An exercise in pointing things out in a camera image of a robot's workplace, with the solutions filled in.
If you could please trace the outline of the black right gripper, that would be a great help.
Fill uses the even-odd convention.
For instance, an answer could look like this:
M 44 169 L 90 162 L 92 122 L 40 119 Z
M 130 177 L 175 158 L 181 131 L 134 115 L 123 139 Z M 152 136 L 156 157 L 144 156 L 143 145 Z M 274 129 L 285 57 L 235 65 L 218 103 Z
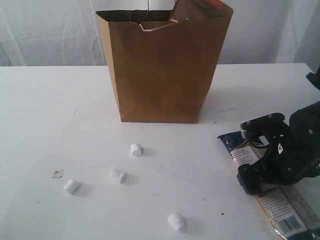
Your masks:
M 262 183 L 292 185 L 320 175 L 320 103 L 297 110 L 284 123 L 275 112 L 240 124 L 243 139 L 265 136 L 267 152 L 254 164 L 238 167 L 237 179 L 248 195 L 263 196 Z

